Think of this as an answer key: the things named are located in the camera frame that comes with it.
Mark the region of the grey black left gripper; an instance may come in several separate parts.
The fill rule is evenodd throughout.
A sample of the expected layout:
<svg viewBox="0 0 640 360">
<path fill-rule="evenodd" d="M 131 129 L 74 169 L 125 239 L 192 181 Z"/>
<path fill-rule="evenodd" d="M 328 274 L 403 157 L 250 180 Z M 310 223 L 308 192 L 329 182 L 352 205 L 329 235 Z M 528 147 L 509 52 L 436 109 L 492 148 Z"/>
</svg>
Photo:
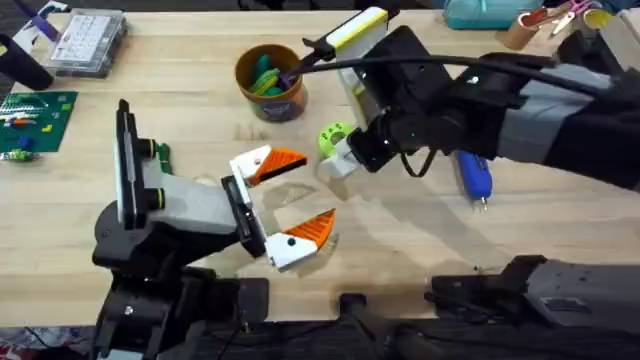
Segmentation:
<svg viewBox="0 0 640 360">
<path fill-rule="evenodd" d="M 264 145 L 230 161 L 250 187 L 305 166 L 306 155 Z M 267 238 L 230 175 L 206 185 L 170 175 L 154 164 L 116 171 L 116 199 L 94 227 L 93 263 L 131 278 L 169 278 L 187 265 L 240 244 L 286 271 L 319 252 L 331 236 L 336 209 Z"/>
</svg>

